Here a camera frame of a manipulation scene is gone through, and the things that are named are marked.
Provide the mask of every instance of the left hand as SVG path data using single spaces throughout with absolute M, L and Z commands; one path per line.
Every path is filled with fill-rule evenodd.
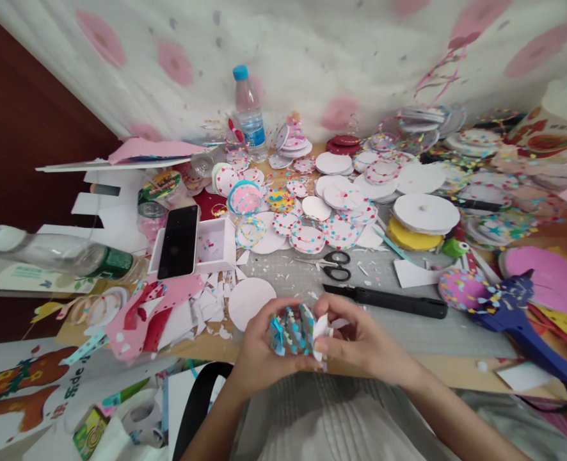
M 301 302 L 295 298 L 272 299 L 247 324 L 241 351 L 227 380 L 243 399 L 301 369 L 320 367 L 313 356 L 287 353 L 279 357 L 269 345 L 271 315 Z

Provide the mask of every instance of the hand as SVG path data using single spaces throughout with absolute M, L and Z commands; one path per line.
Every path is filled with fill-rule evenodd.
M 329 293 L 315 303 L 316 318 L 343 318 L 349 325 L 335 330 L 335 337 L 319 337 L 314 348 L 329 357 L 355 365 L 377 379 L 410 388 L 421 380 L 422 366 L 361 307 Z
M 295 298 L 272 299 L 247 324 L 241 351 L 227 380 L 243 399 L 301 369 L 319 367 L 319 363 L 307 355 L 279 357 L 269 345 L 271 315 L 301 302 Z

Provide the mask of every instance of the right hand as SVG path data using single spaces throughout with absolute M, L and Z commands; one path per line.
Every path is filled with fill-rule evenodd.
M 315 303 L 316 318 L 328 314 L 328 321 L 343 318 L 349 325 L 335 331 L 335 337 L 319 337 L 314 348 L 329 357 L 361 368 L 388 382 L 411 388 L 421 382 L 422 366 L 401 348 L 360 306 L 324 293 Z

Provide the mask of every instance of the bottle cap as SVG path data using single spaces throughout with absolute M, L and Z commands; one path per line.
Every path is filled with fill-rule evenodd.
M 232 75 L 236 81 L 247 80 L 249 72 L 246 65 L 240 65 L 232 69 Z
M 28 233 L 16 227 L 0 225 L 0 251 L 10 251 L 24 241 Z

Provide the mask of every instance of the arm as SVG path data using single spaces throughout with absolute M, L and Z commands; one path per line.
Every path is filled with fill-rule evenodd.
M 373 321 L 343 298 L 325 293 L 315 313 L 349 325 L 335 338 L 320 337 L 314 347 L 329 357 L 360 366 L 377 379 L 399 385 L 437 437 L 463 461 L 528 460 L 509 440 L 480 418 L 437 377 L 407 354 Z
M 307 356 L 278 357 L 265 340 L 271 315 L 300 303 L 294 298 L 271 300 L 250 320 L 232 373 L 180 461 L 228 460 L 243 407 L 251 396 L 300 369 L 319 366 Z

